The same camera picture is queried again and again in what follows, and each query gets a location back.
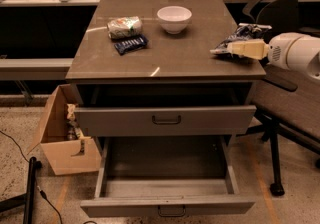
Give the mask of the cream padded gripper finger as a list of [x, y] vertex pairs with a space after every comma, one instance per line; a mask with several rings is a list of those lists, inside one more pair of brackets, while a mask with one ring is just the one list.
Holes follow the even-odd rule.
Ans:
[[231, 42], [227, 46], [231, 54], [261, 60], [267, 56], [269, 45], [263, 39]]

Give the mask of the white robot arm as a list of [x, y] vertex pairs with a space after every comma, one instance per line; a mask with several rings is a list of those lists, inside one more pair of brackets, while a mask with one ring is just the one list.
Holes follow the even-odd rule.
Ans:
[[320, 81], [320, 38], [301, 33], [282, 33], [269, 43], [262, 39], [229, 43], [231, 54], [256, 60], [267, 58], [271, 65], [300, 72], [308, 78]]

